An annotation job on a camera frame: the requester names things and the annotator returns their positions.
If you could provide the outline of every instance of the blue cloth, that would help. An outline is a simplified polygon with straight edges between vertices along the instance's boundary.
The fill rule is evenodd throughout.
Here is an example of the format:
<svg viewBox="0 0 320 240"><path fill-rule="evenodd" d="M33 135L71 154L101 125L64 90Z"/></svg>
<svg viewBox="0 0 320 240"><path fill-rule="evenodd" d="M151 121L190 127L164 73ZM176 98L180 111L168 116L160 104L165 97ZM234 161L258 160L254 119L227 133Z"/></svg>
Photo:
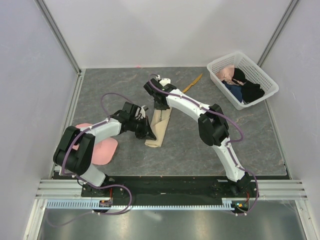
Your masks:
<svg viewBox="0 0 320 240"><path fill-rule="evenodd" d="M230 85L226 81L222 81L225 87L235 96L235 98L241 103L242 102L242 92L241 86Z"/></svg>

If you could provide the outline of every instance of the white plastic basket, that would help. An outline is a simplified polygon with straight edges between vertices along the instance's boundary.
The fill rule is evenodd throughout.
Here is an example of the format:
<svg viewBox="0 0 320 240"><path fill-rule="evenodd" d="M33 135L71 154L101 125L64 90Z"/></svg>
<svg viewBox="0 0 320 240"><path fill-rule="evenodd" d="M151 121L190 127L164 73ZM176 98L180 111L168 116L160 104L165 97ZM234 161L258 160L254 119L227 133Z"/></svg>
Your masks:
<svg viewBox="0 0 320 240"><path fill-rule="evenodd" d="M236 97L226 88L226 86L217 78L216 74L225 68L226 66L234 65L235 68L241 69L245 78L255 84L260 84L260 87L264 90L265 94L263 97L250 102L248 104L243 104L239 102ZM260 103L261 101L269 98L273 94L279 91L279 86L269 77L257 64L254 63L249 57L247 57L242 52L234 52L226 56L220 57L207 66L210 72L211 80L215 85L221 90L221 92L226 96L227 99L232 103L232 105L237 110L242 110L248 108L252 105Z"/></svg>

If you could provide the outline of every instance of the yellow knife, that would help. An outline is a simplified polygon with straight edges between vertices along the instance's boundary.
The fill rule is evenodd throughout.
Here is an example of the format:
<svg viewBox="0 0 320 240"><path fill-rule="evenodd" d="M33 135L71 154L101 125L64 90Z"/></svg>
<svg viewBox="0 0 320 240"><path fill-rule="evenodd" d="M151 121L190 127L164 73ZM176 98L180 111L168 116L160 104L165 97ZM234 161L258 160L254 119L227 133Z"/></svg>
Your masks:
<svg viewBox="0 0 320 240"><path fill-rule="evenodd" d="M182 92L187 92L193 85L195 85L202 77L202 73L189 85L187 86Z"/></svg>

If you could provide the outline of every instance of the black cloth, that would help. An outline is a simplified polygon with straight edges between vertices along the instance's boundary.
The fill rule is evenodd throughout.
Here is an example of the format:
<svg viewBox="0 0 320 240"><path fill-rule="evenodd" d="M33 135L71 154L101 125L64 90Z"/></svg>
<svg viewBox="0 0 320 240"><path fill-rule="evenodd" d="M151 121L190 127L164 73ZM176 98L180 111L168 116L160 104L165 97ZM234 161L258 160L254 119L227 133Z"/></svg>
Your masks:
<svg viewBox="0 0 320 240"><path fill-rule="evenodd" d="M242 99L246 103L251 103L263 95L265 91L260 88L260 84L252 83L249 80L246 80L245 84L241 87Z"/></svg>
<svg viewBox="0 0 320 240"><path fill-rule="evenodd" d="M239 82L242 82L242 83L247 82L246 75L244 74L244 72L241 69L236 67L234 68L234 74L232 79L238 80Z"/></svg>

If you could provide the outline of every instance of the brown paper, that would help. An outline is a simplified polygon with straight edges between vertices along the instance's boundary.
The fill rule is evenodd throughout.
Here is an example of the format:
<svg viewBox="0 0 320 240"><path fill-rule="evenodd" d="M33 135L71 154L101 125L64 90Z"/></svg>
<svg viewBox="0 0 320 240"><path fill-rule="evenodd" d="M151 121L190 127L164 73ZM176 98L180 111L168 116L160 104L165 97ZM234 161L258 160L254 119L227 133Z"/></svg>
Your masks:
<svg viewBox="0 0 320 240"><path fill-rule="evenodd" d="M146 140L145 145L152 148L161 147L169 123L171 110L172 108L167 110L154 110L150 126L156 136L156 140Z"/></svg>

